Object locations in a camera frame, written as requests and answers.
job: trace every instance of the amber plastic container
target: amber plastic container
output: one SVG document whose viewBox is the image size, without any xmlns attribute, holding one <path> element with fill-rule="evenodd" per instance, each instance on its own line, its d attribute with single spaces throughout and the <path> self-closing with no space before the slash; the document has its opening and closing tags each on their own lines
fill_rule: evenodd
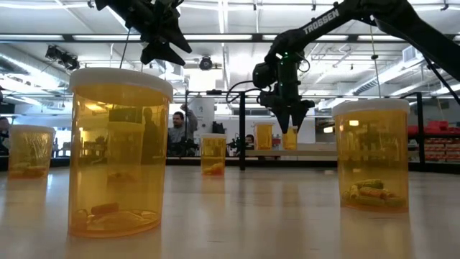
<svg viewBox="0 0 460 259">
<path fill-rule="evenodd" d="M 287 129 L 287 133 L 282 135 L 282 148 L 285 150 L 297 150 L 297 127 L 292 126 Z"/>
<path fill-rule="evenodd" d="M 273 123 L 258 122 L 255 123 L 254 126 L 254 133 L 256 137 L 256 150 L 271 150 Z"/>
<path fill-rule="evenodd" d="M 225 173 L 225 134 L 201 135 L 201 172 L 204 176 L 222 176 Z"/>
<path fill-rule="evenodd" d="M 73 72 L 68 231 L 118 237 L 161 222 L 172 86 L 115 68 Z"/>
<path fill-rule="evenodd" d="M 408 113 L 409 103 L 401 99 L 333 108 L 342 206 L 408 211 Z"/>
<path fill-rule="evenodd" d="M 13 125 L 9 134 L 8 178 L 46 178 L 55 130 L 51 127 Z"/>
</svg>

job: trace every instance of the ceiling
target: ceiling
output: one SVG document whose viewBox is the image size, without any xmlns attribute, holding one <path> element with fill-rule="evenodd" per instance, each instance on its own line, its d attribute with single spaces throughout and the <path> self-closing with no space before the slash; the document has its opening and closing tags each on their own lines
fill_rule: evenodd
<svg viewBox="0 0 460 259">
<path fill-rule="evenodd" d="M 317 9 L 312 11 L 312 1 L 316 2 Z M 126 34 L 127 29 L 108 9 L 97 11 L 86 6 L 87 1 L 81 0 L 24 0 L 24 1 L 3 1 L 0 0 L 0 35 L 1 34 Z M 180 28 L 184 34 L 278 34 L 287 29 L 303 26 L 312 18 L 321 15 L 331 8 L 333 1 L 329 0 L 185 0 L 180 6 Z M 439 0 L 412 0 L 410 3 L 418 10 L 418 14 L 431 26 L 444 34 L 458 34 L 460 32 L 460 0 L 447 1 L 450 5 L 446 11 L 440 11 L 444 1 Z M 81 6 L 78 8 L 54 9 L 57 6 Z M 358 35 L 381 35 L 376 27 L 351 21 L 335 29 L 335 34 L 358 34 Z M 48 64 L 45 58 L 47 47 L 46 42 L 9 42 L 4 43 L 7 47 L 19 50 L 24 56 Z M 124 44 L 115 43 L 57 43 L 59 47 L 78 56 L 82 66 L 113 66 L 118 67 L 121 54 L 124 51 Z M 187 65 L 183 75 L 191 76 L 195 80 L 209 76 L 199 74 L 196 69 L 196 62 L 203 55 L 210 55 L 215 63 L 225 63 L 229 75 L 229 85 L 240 81 L 251 80 L 252 69 L 255 64 L 263 61 L 264 56 L 270 48 L 269 42 L 231 42 L 224 46 L 219 42 L 194 42 L 191 43 L 193 51 L 191 54 L 184 53 L 175 48 L 176 52 L 186 61 Z M 432 72 L 426 69 L 422 63 L 416 63 L 411 69 L 404 73 L 390 73 L 390 70 L 403 58 L 402 50 L 409 47 L 405 42 L 379 43 L 374 45 L 367 43 L 311 43 L 305 49 L 307 60 L 310 61 L 308 73 L 299 73 L 302 84 L 300 92 L 307 95 L 343 95 L 351 94 L 371 81 L 376 70 L 380 78 L 380 92 L 382 95 L 390 95 L 400 89 L 407 88 L 411 91 L 427 91 L 439 88 L 438 81 L 433 77 Z M 126 69 L 148 69 L 142 67 L 139 62 L 142 45 L 130 43 L 126 48 L 123 68 Z M 371 55 L 377 54 L 379 58 L 374 63 Z M 62 67 L 58 64 L 51 64 L 44 68 L 42 73 L 63 79 L 68 77 Z M 224 81 L 223 73 L 214 73 L 216 80 Z M 39 94 L 62 93 L 63 85 L 53 87 L 29 89 L 22 88 L 14 91 L 6 91 L 4 94 L 15 96 L 18 94 Z M 378 87 L 365 89 L 359 94 L 374 96 L 378 94 Z"/>
</svg>

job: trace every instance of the dark hair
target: dark hair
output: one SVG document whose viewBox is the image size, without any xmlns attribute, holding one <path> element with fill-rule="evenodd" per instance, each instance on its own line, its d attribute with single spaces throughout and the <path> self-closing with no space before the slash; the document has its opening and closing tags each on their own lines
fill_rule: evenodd
<svg viewBox="0 0 460 259">
<path fill-rule="evenodd" d="M 181 120 L 184 120 L 184 114 L 182 112 L 175 112 L 174 115 L 179 115 Z"/>
<path fill-rule="evenodd" d="M 252 135 L 252 134 L 248 134 L 248 135 L 246 135 L 246 137 L 250 137 L 250 138 L 251 138 L 251 140 L 252 140 L 252 142 L 254 142 L 254 135 Z"/>
</svg>

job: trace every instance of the table surface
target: table surface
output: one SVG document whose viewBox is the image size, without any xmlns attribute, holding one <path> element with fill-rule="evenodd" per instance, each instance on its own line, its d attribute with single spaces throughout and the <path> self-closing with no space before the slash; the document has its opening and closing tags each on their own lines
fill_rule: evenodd
<svg viewBox="0 0 460 259">
<path fill-rule="evenodd" d="M 0 258 L 460 258 L 460 177 L 410 174 L 410 213 L 341 209 L 335 170 L 167 167 L 162 225 L 67 235 L 68 168 L 0 177 Z"/>
</svg>

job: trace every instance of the desk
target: desk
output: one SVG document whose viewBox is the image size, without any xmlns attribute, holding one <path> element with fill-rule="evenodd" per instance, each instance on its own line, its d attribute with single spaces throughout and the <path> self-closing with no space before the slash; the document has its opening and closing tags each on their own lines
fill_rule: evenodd
<svg viewBox="0 0 460 259">
<path fill-rule="evenodd" d="M 161 227 L 68 237 L 68 169 L 48 181 L 0 174 L 2 259 L 460 258 L 460 177 L 410 174 L 410 213 L 341 209 L 335 170 L 167 167 Z"/>
</svg>

